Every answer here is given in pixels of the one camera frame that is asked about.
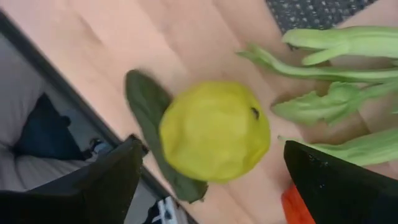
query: dark green leaf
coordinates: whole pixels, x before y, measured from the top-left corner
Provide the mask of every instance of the dark green leaf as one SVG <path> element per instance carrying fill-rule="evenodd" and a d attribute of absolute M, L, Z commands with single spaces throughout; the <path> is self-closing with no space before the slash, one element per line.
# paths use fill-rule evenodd
<path fill-rule="evenodd" d="M 177 198 L 188 202 L 202 199 L 207 191 L 207 183 L 190 179 L 178 173 L 163 156 L 159 124 L 172 101 L 171 96 L 143 72 L 131 70 L 126 75 L 126 97 L 149 149 L 163 176 L 173 187 Z"/>

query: wooden table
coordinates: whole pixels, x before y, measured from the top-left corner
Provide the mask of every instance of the wooden table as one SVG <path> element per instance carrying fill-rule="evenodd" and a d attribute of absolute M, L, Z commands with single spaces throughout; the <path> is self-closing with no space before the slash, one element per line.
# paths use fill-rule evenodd
<path fill-rule="evenodd" d="M 333 128 L 305 128 L 274 116 L 269 107 L 275 101 L 325 90 L 328 83 L 275 75 L 234 54 L 247 42 L 292 64 L 304 54 L 280 42 L 263 0 L 0 0 L 0 7 L 120 139 L 140 133 L 123 93 L 124 75 L 132 68 L 151 71 L 173 94 L 202 80 L 251 87 L 270 119 L 271 149 L 245 176 L 211 184 L 204 202 L 183 203 L 198 223 L 285 223 L 280 195 L 290 177 L 278 135 L 341 142 L 396 124 L 385 101 L 368 103 Z M 394 26 L 397 9 L 397 1 L 379 0 L 342 26 Z M 144 164 L 169 189 L 152 154 Z M 393 163 L 372 169 L 396 176 Z"/>

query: orange object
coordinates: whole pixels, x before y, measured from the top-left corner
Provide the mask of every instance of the orange object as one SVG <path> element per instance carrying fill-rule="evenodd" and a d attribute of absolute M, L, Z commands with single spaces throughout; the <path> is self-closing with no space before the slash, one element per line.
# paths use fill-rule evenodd
<path fill-rule="evenodd" d="M 288 224 L 315 224 L 295 185 L 282 194 L 282 205 Z"/>

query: floor mat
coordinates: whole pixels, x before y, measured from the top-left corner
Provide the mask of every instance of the floor mat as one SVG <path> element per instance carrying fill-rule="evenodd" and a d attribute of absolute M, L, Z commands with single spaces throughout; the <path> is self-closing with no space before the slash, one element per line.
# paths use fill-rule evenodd
<path fill-rule="evenodd" d="M 295 28 L 329 29 L 377 0 L 266 0 L 284 34 Z"/>

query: lime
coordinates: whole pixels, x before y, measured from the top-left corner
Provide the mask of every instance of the lime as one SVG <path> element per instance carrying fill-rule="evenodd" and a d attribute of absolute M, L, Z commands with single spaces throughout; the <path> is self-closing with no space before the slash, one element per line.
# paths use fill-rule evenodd
<path fill-rule="evenodd" d="M 226 182 L 268 151 L 268 120 L 253 93 L 235 82 L 205 82 L 178 95 L 160 123 L 167 162 L 193 179 Z"/>

